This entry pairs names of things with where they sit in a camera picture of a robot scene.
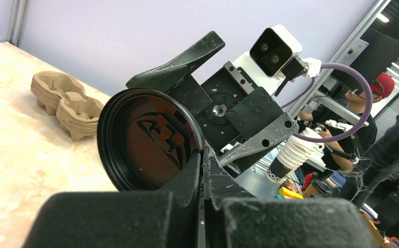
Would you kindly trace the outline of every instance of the marble table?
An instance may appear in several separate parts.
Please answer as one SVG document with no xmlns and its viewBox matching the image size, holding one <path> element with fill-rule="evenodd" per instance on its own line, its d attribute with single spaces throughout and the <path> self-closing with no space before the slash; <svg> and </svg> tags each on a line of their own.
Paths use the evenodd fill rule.
<svg viewBox="0 0 399 248">
<path fill-rule="evenodd" d="M 59 71 L 0 43 L 0 247 L 20 247 L 42 204 L 63 191 L 114 191 L 96 138 L 73 142 L 30 92 L 32 75 Z M 83 84 L 88 96 L 109 97 Z"/>
</svg>

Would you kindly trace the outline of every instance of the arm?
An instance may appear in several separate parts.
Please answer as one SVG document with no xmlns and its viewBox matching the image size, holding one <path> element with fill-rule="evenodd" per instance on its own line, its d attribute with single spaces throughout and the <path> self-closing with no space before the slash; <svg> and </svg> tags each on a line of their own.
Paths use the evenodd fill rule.
<svg viewBox="0 0 399 248">
<path fill-rule="evenodd" d="M 321 132 L 320 133 L 320 135 L 321 135 L 321 137 L 323 137 L 323 138 L 330 138 L 330 137 L 332 137 L 331 136 L 331 133 L 330 133 L 330 131 L 328 131 L 328 129 L 327 129 L 327 131 L 325 131 L 325 132 Z M 327 146 L 329 146 L 329 147 L 331 147 L 331 148 L 333 148 L 333 149 L 336 149 L 336 150 L 338 150 L 338 151 L 343 151 L 343 152 L 345 152 L 344 151 L 344 149 L 341 147 L 341 145 L 339 145 L 339 143 L 337 142 L 337 141 L 333 141 L 333 142 L 327 142 L 327 143 L 325 143 Z M 336 164 L 343 170 L 343 171 L 346 171 L 346 170 L 352 170 L 353 168 L 354 168 L 354 166 L 353 166 L 353 164 L 351 163 L 351 161 L 350 160 L 348 160 L 348 159 L 346 159 L 346 158 L 343 158 L 343 157 L 341 157 L 341 156 L 338 156 L 338 155 L 336 155 L 336 154 L 331 154 L 331 156 L 333 157 L 333 160 L 336 162 Z"/>
<path fill-rule="evenodd" d="M 308 120 L 308 121 L 313 121 L 313 115 L 312 114 L 308 114 L 306 112 L 299 112 L 298 116 L 301 120 Z"/>
</svg>

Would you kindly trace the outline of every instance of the black circular lens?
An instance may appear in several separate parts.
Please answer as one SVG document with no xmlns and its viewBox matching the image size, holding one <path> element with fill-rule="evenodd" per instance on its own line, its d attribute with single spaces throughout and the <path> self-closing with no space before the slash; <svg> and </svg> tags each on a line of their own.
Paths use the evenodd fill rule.
<svg viewBox="0 0 399 248">
<path fill-rule="evenodd" d="M 266 52 L 267 49 L 268 49 L 267 44 L 266 44 L 266 43 L 262 44 L 262 51 L 263 51 L 263 52 Z"/>
<path fill-rule="evenodd" d="M 119 191 L 156 190 L 204 149 L 191 113 L 168 95 L 133 88 L 113 96 L 98 122 L 102 164 Z"/>
<path fill-rule="evenodd" d="M 276 63 L 278 63 L 278 61 L 280 61 L 280 58 L 279 58 L 277 55 L 273 55 L 273 56 L 270 58 L 270 61 L 271 61 L 272 63 L 276 64 Z"/>
</svg>

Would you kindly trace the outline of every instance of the person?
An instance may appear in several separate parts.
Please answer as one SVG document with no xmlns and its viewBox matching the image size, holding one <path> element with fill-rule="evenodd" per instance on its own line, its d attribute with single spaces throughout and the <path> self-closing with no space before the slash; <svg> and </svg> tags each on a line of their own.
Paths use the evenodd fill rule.
<svg viewBox="0 0 399 248">
<path fill-rule="evenodd" d="M 370 82 L 370 89 L 373 93 L 371 96 L 373 98 L 373 103 L 380 102 L 382 99 L 388 97 L 394 90 L 394 86 L 394 80 L 386 73 L 382 73 L 375 81 Z M 366 95 L 363 90 L 349 90 L 345 94 L 345 99 L 347 100 L 347 109 L 351 110 L 357 115 L 362 115 L 366 106 Z M 324 123 L 326 120 L 335 120 L 346 122 L 351 125 L 351 123 L 343 120 L 343 118 L 341 118 L 339 115 L 323 107 L 321 107 L 320 110 L 313 111 L 312 114 L 300 112 L 298 116 L 301 120 L 311 121 L 313 123 Z M 369 124 L 367 127 L 362 127 L 356 132 L 356 136 L 361 145 L 360 149 L 362 149 L 359 150 L 360 154 L 363 154 L 366 150 L 368 150 L 368 148 L 374 144 L 376 140 L 377 126 L 371 115 L 368 117 L 367 122 Z M 323 138 L 329 138 L 341 133 L 343 133 L 342 130 L 327 126 L 326 131 L 320 132 L 320 136 Z M 355 144 L 353 143 L 351 137 L 336 142 L 328 142 L 325 145 L 335 150 L 349 154 L 353 154 L 356 151 Z M 354 165 L 349 159 L 332 154 L 327 147 L 324 149 L 324 156 L 322 160 L 326 164 L 326 168 L 328 168 L 324 172 L 320 172 L 306 163 L 300 167 L 300 171 L 304 176 L 312 172 L 317 172 L 318 179 L 324 179 L 332 173 L 332 170 L 349 171 L 354 168 Z"/>
</svg>

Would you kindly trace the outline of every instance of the screw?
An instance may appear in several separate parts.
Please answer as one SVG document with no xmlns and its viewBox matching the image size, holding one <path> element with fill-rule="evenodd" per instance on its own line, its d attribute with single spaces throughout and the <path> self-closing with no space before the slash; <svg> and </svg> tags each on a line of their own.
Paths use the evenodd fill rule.
<svg viewBox="0 0 399 248">
<path fill-rule="evenodd" d="M 290 128 L 291 126 L 292 126 L 292 122 L 290 122 L 290 121 L 285 121 L 284 122 L 284 126 L 286 127 L 286 128 Z"/>
</svg>

